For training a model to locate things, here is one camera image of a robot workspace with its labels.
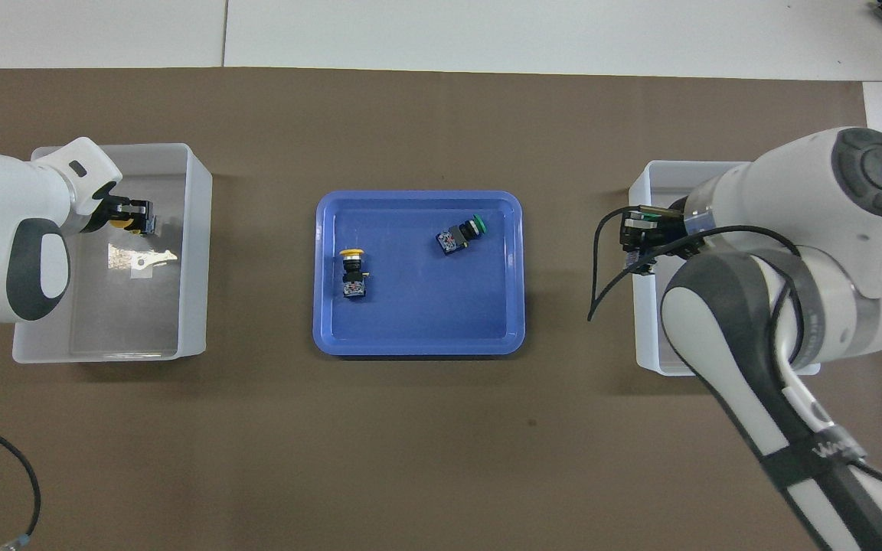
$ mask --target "blue tray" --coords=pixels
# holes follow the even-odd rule
[[[488,232],[445,256],[435,235]],[[342,249],[364,249],[367,296],[342,296]],[[312,336],[336,356],[510,354],[526,332],[522,208],[504,191],[333,191],[315,213]]]

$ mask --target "brown mat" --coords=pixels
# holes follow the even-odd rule
[[[20,366],[0,327],[0,432],[43,485],[31,548],[811,549],[714,398],[635,365],[631,285],[584,321],[591,233],[647,161],[864,123],[859,83],[0,70],[0,153],[179,141],[214,174],[205,354]],[[315,204],[371,188],[518,197],[519,352],[315,348]],[[809,383],[882,467],[882,353]],[[0,449],[0,543],[28,495]]]

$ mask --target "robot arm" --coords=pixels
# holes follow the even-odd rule
[[[647,272],[655,252],[688,258],[662,300],[669,342],[819,547],[882,549],[882,474],[794,372],[882,349],[882,133],[806,136],[671,209],[622,225],[627,272]],[[798,255],[731,231],[742,227],[783,235]],[[711,230],[727,233],[662,248]]]
[[[70,282],[67,241],[109,220],[151,233],[147,201],[109,194],[122,172],[90,139],[37,161],[0,155],[0,322],[49,314]]]

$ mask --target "velcro strap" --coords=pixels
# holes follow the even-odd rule
[[[784,491],[801,481],[828,473],[837,465],[863,457],[867,457],[867,453],[857,440],[842,426],[833,425],[762,457],[760,466],[774,487]]]

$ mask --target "white plastic bin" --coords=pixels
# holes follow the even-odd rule
[[[182,143],[101,148],[125,175],[112,194],[151,201],[156,233],[105,224],[67,238],[70,286],[48,316],[15,325],[17,362],[171,360],[206,350],[213,177]]]
[[[689,195],[693,188],[716,178],[744,161],[651,161],[628,191],[630,205],[668,207]],[[658,305],[669,280],[683,261],[677,257],[659,257],[652,270],[655,275],[633,275],[635,301],[635,356],[638,365],[668,377],[692,376],[669,344],[658,322]],[[802,367],[798,374],[816,374],[818,364]]]

